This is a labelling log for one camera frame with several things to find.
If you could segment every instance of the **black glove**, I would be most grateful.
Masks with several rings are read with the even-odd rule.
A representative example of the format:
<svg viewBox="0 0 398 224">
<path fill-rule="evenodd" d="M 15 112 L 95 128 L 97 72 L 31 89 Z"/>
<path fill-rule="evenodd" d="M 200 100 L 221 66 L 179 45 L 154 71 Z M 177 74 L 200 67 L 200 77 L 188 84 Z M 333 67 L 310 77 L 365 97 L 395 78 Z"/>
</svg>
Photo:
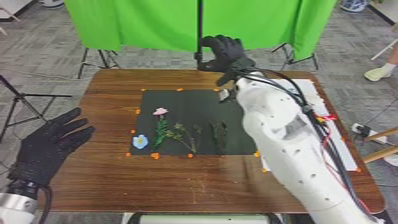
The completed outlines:
<svg viewBox="0 0 398 224">
<path fill-rule="evenodd" d="M 93 127 L 86 127 L 70 133 L 86 124 L 86 119 L 79 119 L 69 123 L 79 114 L 81 109 L 74 108 L 47 121 L 22 139 L 8 179 L 26 180 L 47 186 L 63 160 L 88 141 L 93 133 Z"/>
<path fill-rule="evenodd" d="M 228 80 L 236 79 L 236 71 L 252 70 L 255 63 L 244 56 L 244 49 L 239 39 L 223 37 L 202 38 L 202 46 L 211 48 L 214 60 L 200 63 L 198 70 L 223 72 L 223 76 L 216 80 L 216 86 L 221 86 Z"/>
</svg>

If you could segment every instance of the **person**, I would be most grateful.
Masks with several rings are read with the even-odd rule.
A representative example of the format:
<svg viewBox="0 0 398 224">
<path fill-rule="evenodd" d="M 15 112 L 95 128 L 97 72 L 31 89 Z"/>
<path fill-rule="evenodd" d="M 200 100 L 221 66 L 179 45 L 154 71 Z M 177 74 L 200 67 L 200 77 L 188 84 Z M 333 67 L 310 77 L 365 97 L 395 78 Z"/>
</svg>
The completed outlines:
<svg viewBox="0 0 398 224">
<path fill-rule="evenodd" d="M 398 65 L 398 43 L 394 44 L 394 49 L 388 55 L 385 65 L 364 73 L 364 78 L 372 82 L 376 82 L 381 78 L 388 78 L 392 75 L 395 65 Z"/>
</svg>

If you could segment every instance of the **floor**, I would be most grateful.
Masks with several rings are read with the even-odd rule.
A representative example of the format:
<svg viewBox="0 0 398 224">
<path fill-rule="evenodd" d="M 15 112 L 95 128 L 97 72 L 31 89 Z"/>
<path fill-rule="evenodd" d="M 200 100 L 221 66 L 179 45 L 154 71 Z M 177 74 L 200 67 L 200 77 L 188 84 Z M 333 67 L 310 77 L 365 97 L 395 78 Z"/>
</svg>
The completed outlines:
<svg viewBox="0 0 398 224">
<path fill-rule="evenodd" d="M 0 74 L 19 91 L 72 95 L 72 99 L 54 101 L 47 111 L 47 117 L 53 117 L 77 105 L 95 72 L 93 67 L 86 68 L 83 79 L 74 80 L 83 47 L 65 9 L 47 10 L 38 5 L 33 5 L 21 15 L 21 22 L 1 23 L 1 27 L 8 32 L 8 36 L 0 35 Z M 367 123 L 374 130 L 385 130 L 398 124 L 398 76 L 376 83 L 362 78 L 362 73 L 385 62 L 387 54 L 381 55 L 376 61 L 369 61 L 369 58 L 394 38 L 395 34 L 390 31 L 390 26 L 371 11 L 365 10 L 360 14 L 351 15 L 335 9 L 316 49 L 321 68 L 314 74 L 346 129 L 355 122 Z M 257 67 L 278 70 L 282 65 L 280 52 L 271 54 L 269 49 L 257 49 L 248 51 L 246 54 L 257 62 Z M 90 52 L 88 60 L 99 63 L 93 52 Z M 122 68 L 195 68 L 191 53 L 131 47 L 124 48 L 117 56 L 117 62 Z M 303 62 L 294 66 L 287 66 L 285 70 L 312 71 L 312 64 Z M 12 95 L 3 87 L 0 87 L 0 93 L 1 124 Z M 31 104 L 42 107 L 44 100 L 33 98 Z M 21 106 L 17 106 L 15 111 L 13 120 L 17 121 L 29 114 Z M 5 166 L 13 161 L 19 138 L 28 135 L 38 125 L 40 122 L 35 121 L 6 132 L 0 144 L 0 159 Z M 355 139 L 355 142 L 362 155 L 381 148 L 374 143 L 364 144 L 358 139 Z M 398 223 L 398 167 L 392 167 L 379 160 L 369 163 L 367 168 L 385 196 L 387 212 L 394 223 Z M 120 223 L 120 219 L 122 214 L 115 213 L 53 213 L 47 224 Z"/>
</svg>

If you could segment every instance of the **flower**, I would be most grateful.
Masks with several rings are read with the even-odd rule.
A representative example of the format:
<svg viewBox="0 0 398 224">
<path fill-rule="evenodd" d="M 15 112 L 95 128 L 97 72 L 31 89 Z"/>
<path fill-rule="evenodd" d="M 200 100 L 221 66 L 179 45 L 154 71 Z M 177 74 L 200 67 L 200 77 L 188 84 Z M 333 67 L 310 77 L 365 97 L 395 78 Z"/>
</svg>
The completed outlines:
<svg viewBox="0 0 398 224">
<path fill-rule="evenodd" d="M 147 137 L 143 135 L 138 135 L 138 137 L 133 137 L 133 146 L 136 149 L 143 149 L 147 146 Z"/>
<path fill-rule="evenodd" d="M 156 109 L 156 111 L 152 112 L 152 115 L 154 116 L 161 116 L 161 115 L 165 115 L 168 113 L 168 110 L 163 108 L 163 107 L 159 107 L 157 109 Z"/>
</svg>

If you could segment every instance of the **tripod stand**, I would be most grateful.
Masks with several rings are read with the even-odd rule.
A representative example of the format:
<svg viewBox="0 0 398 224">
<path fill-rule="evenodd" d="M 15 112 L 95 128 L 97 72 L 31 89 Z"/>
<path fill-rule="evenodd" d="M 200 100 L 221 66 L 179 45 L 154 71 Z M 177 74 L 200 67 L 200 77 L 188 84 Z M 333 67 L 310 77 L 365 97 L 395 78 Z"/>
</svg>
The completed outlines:
<svg viewBox="0 0 398 224">
<path fill-rule="evenodd" d="M 54 98 L 56 97 L 70 97 L 70 96 L 69 95 L 47 95 L 47 94 L 24 94 L 24 93 L 19 93 L 1 75 L 0 75 L 0 83 L 3 84 L 5 88 L 8 89 L 8 91 L 13 94 L 8 115 L 6 115 L 6 119 L 5 119 L 5 123 L 3 123 L 3 128 L 1 128 L 1 134 L 0 134 L 0 143 L 1 143 L 6 128 L 12 127 L 12 126 L 15 126 L 17 124 L 22 124 L 22 123 L 37 120 L 37 119 L 40 119 L 45 122 L 44 114 L 45 114 L 45 111 L 47 111 L 47 108 L 51 106 L 51 103 L 53 103 Z M 24 98 L 26 96 L 37 96 L 37 97 L 49 97 L 51 98 L 51 100 L 49 100 L 49 102 L 45 104 L 45 107 L 44 107 L 44 109 L 42 109 L 40 112 L 33 108 L 33 106 L 31 106 L 31 104 L 29 104 L 29 102 L 28 102 L 28 100 Z M 31 111 L 31 113 L 33 113 L 35 116 L 31 118 L 28 118 L 28 119 L 24 119 L 24 120 L 10 123 L 10 118 L 12 118 L 12 115 L 13 115 L 13 110 L 15 110 L 15 104 L 17 104 L 17 102 L 22 103 L 22 105 L 26 106 L 26 108 Z"/>
</svg>

